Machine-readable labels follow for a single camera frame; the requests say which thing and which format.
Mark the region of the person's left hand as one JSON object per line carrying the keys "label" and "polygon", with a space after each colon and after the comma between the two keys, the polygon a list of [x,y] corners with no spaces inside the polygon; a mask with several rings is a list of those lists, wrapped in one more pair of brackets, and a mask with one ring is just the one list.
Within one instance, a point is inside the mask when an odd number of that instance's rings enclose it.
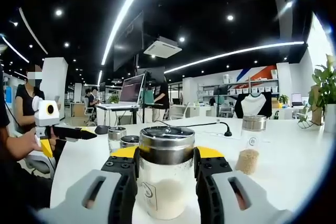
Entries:
{"label": "person's left hand", "polygon": [[[36,142],[35,133],[35,128],[32,128],[29,132],[26,132],[22,136],[24,143],[27,144],[27,153],[30,153],[31,151],[42,151],[41,147],[39,147]],[[53,129],[51,129],[51,138],[49,139],[49,144],[51,150],[54,151],[56,146],[56,135],[54,134]]]}

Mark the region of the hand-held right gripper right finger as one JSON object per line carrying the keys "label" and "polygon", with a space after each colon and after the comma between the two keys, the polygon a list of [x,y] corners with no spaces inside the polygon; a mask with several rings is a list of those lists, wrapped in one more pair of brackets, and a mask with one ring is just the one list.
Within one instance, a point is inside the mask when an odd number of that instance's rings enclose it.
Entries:
{"label": "hand-held right gripper right finger", "polygon": [[207,147],[194,148],[194,174],[201,223],[289,223],[291,211],[279,210],[267,192],[225,157]]}

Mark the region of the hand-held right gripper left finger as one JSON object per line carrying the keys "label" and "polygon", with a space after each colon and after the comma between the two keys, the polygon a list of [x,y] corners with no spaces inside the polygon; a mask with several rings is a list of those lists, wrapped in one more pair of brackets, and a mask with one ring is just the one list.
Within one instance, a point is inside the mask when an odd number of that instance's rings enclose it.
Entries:
{"label": "hand-held right gripper left finger", "polygon": [[138,193],[139,148],[110,156],[67,189],[64,201],[36,213],[40,223],[131,223]]}

